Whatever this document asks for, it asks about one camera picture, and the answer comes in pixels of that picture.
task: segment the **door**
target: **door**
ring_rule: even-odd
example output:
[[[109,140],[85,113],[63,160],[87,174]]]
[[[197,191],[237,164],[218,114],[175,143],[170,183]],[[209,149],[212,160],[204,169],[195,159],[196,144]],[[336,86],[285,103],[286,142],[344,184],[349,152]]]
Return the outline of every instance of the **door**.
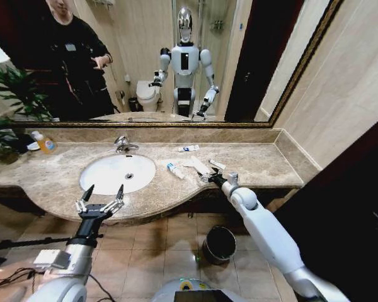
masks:
[[[350,301],[378,301],[378,123],[275,216],[310,270]]]
[[[304,0],[253,0],[226,121],[253,121]]]

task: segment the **robot chest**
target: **robot chest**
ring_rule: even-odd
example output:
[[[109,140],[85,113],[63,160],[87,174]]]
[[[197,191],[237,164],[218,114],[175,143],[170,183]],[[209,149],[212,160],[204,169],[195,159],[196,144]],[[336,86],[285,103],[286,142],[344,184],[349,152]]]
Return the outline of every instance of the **robot chest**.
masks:
[[[194,74],[199,65],[199,49],[197,47],[174,47],[171,51],[171,65],[175,73],[181,76]]]

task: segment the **name badge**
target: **name badge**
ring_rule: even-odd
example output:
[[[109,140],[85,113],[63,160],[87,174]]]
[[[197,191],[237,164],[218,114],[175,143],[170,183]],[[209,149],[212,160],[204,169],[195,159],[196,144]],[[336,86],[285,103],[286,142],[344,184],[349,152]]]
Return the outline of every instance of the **name badge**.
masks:
[[[76,46],[72,43],[67,43],[64,46],[66,46],[68,52],[75,52],[77,50]]]

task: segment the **yellow sticker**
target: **yellow sticker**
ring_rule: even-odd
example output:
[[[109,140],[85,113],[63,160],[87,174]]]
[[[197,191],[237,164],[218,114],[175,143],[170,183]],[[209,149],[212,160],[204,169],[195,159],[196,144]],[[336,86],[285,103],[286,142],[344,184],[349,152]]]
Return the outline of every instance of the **yellow sticker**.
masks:
[[[193,285],[189,281],[183,281],[180,286],[181,291],[191,291],[193,290]]]

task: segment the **toilet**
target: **toilet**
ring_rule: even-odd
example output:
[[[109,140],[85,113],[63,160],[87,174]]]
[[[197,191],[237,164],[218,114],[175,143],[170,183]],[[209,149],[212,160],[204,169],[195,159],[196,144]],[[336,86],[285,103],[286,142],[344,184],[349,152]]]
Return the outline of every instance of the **toilet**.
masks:
[[[149,87],[151,81],[137,81],[136,95],[137,100],[143,111],[157,111],[157,105],[159,100],[159,87]]]

